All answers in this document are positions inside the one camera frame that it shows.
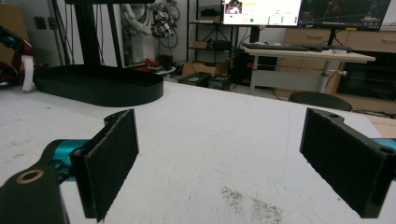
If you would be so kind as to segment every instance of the chair seat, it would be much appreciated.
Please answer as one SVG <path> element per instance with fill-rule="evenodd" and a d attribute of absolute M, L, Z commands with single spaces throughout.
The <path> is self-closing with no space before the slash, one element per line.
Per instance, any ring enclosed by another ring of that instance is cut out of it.
<path fill-rule="evenodd" d="M 352 111 L 353 109 L 350 103 L 341 98 L 314 91 L 299 91 L 292 93 L 289 97 L 289 101 L 304 105 L 316 105 L 344 111 Z"/>

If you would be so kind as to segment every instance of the screw hole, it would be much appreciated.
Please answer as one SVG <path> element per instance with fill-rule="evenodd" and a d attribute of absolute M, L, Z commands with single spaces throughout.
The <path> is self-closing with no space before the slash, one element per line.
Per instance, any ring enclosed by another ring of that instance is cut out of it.
<path fill-rule="evenodd" d="M 35 182 L 44 174 L 42 170 L 31 170 L 26 173 L 21 174 L 17 178 L 17 183 L 19 184 L 29 184 Z"/>

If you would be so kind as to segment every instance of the brown box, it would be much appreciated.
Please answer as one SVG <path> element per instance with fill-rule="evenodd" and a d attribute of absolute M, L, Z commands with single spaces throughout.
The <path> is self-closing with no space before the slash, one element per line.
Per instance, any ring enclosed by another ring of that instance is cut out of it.
<path fill-rule="evenodd" d="M 200 21 L 213 21 L 215 23 L 221 23 L 221 16 L 201 16 Z"/>
<path fill-rule="evenodd" d="M 195 49 L 208 49 L 209 43 L 207 43 L 205 41 L 195 41 L 192 44 L 192 47 Z"/>
<path fill-rule="evenodd" d="M 0 3 L 0 26 L 10 32 L 29 40 L 23 13 L 20 6 L 15 4 Z M 0 62 L 11 65 L 15 51 L 0 44 Z"/>
<path fill-rule="evenodd" d="M 210 73 L 212 76 L 215 74 L 227 74 L 228 66 L 233 60 L 233 57 L 224 60 L 221 63 L 209 63 L 203 61 L 192 61 L 183 64 L 182 77 L 187 77 L 193 73 L 205 72 Z"/>

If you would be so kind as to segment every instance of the computer monitor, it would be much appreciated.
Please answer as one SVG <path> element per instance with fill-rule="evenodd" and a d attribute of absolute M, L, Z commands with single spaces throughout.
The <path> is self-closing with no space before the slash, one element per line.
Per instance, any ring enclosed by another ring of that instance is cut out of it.
<path fill-rule="evenodd" d="M 297 26 L 301 0 L 221 0 L 222 23 Z"/>
<path fill-rule="evenodd" d="M 379 31 L 390 0 L 303 0 L 299 26 Z"/>

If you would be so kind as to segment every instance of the white desk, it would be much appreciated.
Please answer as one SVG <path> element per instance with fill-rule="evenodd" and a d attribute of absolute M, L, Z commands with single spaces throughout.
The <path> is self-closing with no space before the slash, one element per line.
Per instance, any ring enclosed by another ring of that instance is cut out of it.
<path fill-rule="evenodd" d="M 324 92 L 329 79 L 330 64 L 333 61 L 346 63 L 367 63 L 375 61 L 374 57 L 357 53 L 334 54 L 331 51 L 289 51 L 269 49 L 245 49 L 245 52 L 254 55 L 253 72 L 250 80 L 250 92 L 252 95 L 256 86 L 276 87 L 282 89 L 295 89 L 304 91 Z M 257 70 L 259 56 L 279 58 L 299 58 L 325 61 L 320 76 L 300 73 L 285 73 L 278 71 Z"/>
<path fill-rule="evenodd" d="M 0 185 L 55 139 L 90 139 L 125 108 L 0 89 Z M 140 154 L 105 223 L 394 223 L 393 182 L 379 219 L 360 217 L 299 152 L 305 105 L 165 82 L 135 108 Z M 369 137 L 365 117 L 337 112 Z M 71 223 L 86 219 L 76 183 L 61 185 Z"/>

